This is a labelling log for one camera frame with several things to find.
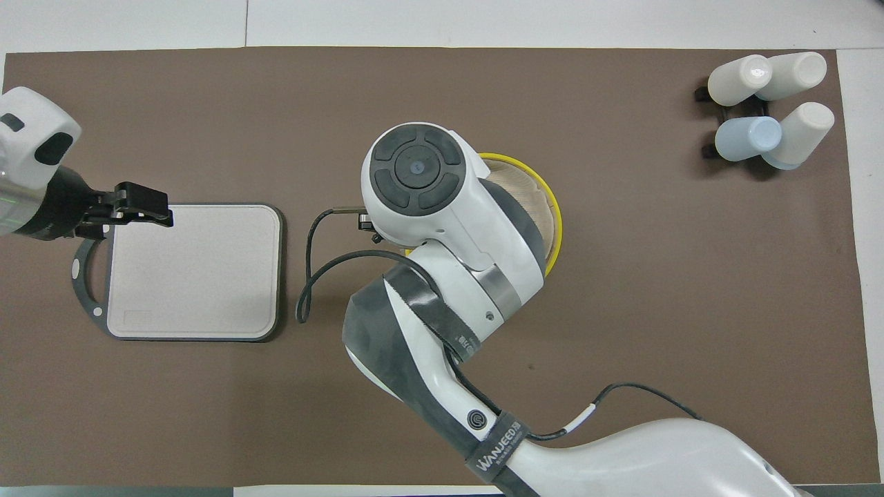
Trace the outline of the white cup with blue rim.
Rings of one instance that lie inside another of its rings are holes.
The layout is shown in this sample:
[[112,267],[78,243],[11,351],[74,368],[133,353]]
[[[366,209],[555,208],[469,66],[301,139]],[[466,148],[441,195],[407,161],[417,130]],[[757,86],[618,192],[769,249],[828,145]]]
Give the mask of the white cup with blue rim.
[[820,84],[827,75],[827,60],[818,52],[796,52],[768,57],[771,79],[755,97],[776,101],[792,97]]
[[808,160],[836,123],[834,111],[821,103],[798,105],[780,122],[782,139],[761,158],[780,170],[795,170]]

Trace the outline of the white steamer liner cloth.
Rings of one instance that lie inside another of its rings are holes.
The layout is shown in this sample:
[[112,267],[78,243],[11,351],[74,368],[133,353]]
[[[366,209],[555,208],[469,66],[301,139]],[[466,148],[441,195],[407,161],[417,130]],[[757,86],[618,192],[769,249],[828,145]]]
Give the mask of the white steamer liner cloth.
[[555,214],[546,190],[518,166],[492,158],[483,158],[483,161],[490,172],[487,179],[508,191],[537,225],[544,245],[541,249],[544,265],[548,266],[555,242]]

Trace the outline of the yellow steamer tier with liner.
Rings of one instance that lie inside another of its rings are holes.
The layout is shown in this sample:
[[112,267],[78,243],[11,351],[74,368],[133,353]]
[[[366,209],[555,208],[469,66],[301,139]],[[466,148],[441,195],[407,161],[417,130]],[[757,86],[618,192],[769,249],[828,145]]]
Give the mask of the yellow steamer tier with liner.
[[561,216],[561,207],[559,207],[559,202],[557,201],[555,193],[550,188],[549,183],[547,183],[539,173],[537,173],[533,168],[525,164],[523,161],[518,160],[517,158],[499,153],[480,153],[479,156],[482,160],[483,158],[498,159],[508,162],[513,166],[520,167],[525,172],[530,173],[530,175],[533,176],[533,178],[540,183],[542,188],[546,190],[546,194],[548,195],[548,199],[550,200],[550,206],[553,209],[553,214],[555,214],[555,242],[553,242],[553,250],[552,254],[550,254],[549,264],[548,266],[544,267],[544,275],[549,275],[553,267],[555,267],[556,261],[559,257],[559,253],[561,253],[563,240],[563,219]]

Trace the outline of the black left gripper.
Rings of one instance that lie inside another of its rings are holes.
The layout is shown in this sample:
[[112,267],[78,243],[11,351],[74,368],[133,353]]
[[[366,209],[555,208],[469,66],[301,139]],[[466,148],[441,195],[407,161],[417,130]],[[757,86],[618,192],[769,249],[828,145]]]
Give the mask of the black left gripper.
[[61,166],[34,216],[14,233],[36,240],[104,240],[105,227],[130,223],[173,227],[168,195],[132,182],[121,182],[104,193],[92,189],[75,170]]

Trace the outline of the plain white cup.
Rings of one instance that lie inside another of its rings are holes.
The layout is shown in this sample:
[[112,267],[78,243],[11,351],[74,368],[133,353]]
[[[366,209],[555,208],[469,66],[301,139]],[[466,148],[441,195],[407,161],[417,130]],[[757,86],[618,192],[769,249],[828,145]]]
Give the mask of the plain white cup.
[[748,55],[716,67],[707,81],[711,101],[722,106],[733,106],[764,88],[773,76],[767,57]]

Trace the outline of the black cup rack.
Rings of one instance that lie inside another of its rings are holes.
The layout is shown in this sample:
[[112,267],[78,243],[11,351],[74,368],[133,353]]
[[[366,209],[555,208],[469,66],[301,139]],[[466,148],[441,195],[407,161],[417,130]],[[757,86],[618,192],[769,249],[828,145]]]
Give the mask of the black cup rack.
[[757,116],[771,117],[770,111],[769,111],[769,104],[767,103],[767,101],[761,100],[760,98],[755,97],[755,95],[752,95],[751,97],[745,99],[744,101],[742,101],[742,103],[727,107],[727,106],[722,106],[720,104],[714,103],[714,101],[711,101],[710,95],[707,90],[707,86],[701,86],[701,87],[695,89],[694,94],[693,94],[693,98],[698,103],[711,104],[714,107],[716,107],[716,109],[718,110],[718,126],[713,134],[713,137],[711,138],[711,141],[707,142],[707,144],[705,144],[701,147],[701,156],[704,159],[716,159],[716,160],[727,161],[727,160],[723,159],[719,154],[717,154],[717,152],[714,148],[713,142],[714,142],[714,136],[715,136],[717,129],[724,122],[726,122],[728,119],[735,119],[735,117],[757,117]]

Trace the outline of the light blue cup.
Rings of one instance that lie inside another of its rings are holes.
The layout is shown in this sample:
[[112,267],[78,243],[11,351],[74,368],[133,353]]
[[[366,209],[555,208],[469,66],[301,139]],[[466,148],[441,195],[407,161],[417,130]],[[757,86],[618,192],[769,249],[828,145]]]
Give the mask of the light blue cup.
[[773,117],[735,117],[716,131],[714,148],[723,159],[739,162],[774,150],[782,141],[782,125]]

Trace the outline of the white cutting board grey rim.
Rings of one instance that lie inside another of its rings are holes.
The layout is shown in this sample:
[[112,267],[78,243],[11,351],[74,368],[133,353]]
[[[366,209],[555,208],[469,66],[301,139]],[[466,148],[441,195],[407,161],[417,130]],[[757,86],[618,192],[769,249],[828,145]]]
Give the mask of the white cutting board grey rim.
[[255,202],[174,204],[171,228],[130,223],[104,229],[105,300],[88,288],[98,240],[84,240],[70,267],[85,314],[133,342],[263,342],[277,330],[285,218]]

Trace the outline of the brown paper table mat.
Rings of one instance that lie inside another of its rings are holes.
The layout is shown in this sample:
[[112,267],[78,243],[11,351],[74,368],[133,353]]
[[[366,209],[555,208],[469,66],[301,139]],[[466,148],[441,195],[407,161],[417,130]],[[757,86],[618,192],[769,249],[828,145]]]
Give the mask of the brown paper table mat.
[[285,217],[268,342],[121,342],[70,285],[77,239],[0,237],[0,487],[473,485],[462,458],[345,353],[353,292],[331,270],[294,320],[312,220],[356,206],[386,129],[429,121],[512,155],[555,192],[544,287],[467,376],[537,431],[640,382],[732,431],[793,484],[880,478],[840,69],[775,101],[836,125],[796,170],[704,160],[717,113],[694,90],[743,50],[215,48],[18,53],[82,127],[64,163],[93,188],[265,202]]

